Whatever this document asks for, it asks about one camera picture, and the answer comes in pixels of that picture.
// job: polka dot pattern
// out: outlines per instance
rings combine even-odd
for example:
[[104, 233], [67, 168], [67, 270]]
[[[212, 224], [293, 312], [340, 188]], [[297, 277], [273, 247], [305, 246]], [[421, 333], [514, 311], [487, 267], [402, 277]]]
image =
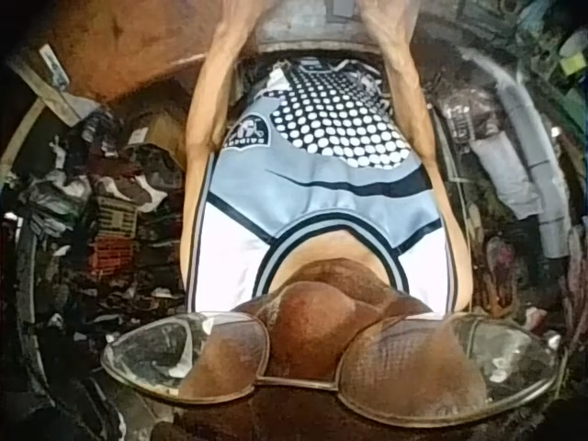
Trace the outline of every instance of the polka dot pattern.
[[295, 148], [340, 158], [354, 168], [391, 169], [411, 154], [408, 142], [373, 96], [347, 73], [311, 73], [294, 67], [291, 90], [267, 92], [280, 99], [271, 121]]

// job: cloth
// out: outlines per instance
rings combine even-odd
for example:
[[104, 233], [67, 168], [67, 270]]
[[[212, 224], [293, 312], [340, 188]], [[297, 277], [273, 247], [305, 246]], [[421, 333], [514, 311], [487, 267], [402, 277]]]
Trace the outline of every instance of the cloth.
[[229, 311], [267, 294], [297, 244], [333, 231], [379, 257], [393, 288], [451, 309], [453, 259], [431, 184], [380, 85], [379, 72], [356, 61], [275, 67], [209, 160], [189, 311]]

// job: red basket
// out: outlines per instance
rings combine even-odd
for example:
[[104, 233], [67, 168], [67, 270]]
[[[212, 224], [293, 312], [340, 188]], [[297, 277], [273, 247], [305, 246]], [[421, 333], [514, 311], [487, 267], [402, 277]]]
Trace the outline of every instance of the red basket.
[[94, 253], [90, 256], [90, 274], [94, 277], [112, 276], [132, 264], [133, 241], [116, 236], [97, 236]]

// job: paper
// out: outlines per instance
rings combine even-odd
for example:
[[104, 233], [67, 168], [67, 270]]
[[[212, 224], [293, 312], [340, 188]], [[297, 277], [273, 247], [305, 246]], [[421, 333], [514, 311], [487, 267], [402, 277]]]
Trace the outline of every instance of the paper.
[[148, 127], [143, 127], [141, 129], [136, 129], [129, 138], [128, 145], [133, 144], [142, 144], [145, 142], [145, 138], [147, 138], [147, 133], [149, 132]]

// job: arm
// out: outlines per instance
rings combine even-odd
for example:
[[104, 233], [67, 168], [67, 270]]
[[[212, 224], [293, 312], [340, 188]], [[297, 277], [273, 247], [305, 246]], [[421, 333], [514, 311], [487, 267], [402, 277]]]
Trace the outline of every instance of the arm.
[[456, 310], [464, 309], [471, 300], [473, 279], [471, 258], [463, 232], [453, 213], [435, 155], [435, 133], [429, 116], [419, 74], [403, 25], [406, 0], [361, 0], [362, 17], [378, 42], [392, 92], [394, 116], [399, 129], [420, 156], [429, 174], [435, 200], [445, 221], [458, 276]]
[[180, 267], [187, 287], [193, 248], [192, 229], [196, 205], [209, 155], [221, 148], [226, 131], [233, 66], [257, 20], [272, 0], [222, 0], [222, 20], [217, 26], [202, 66], [186, 126], [186, 190], [180, 243]]

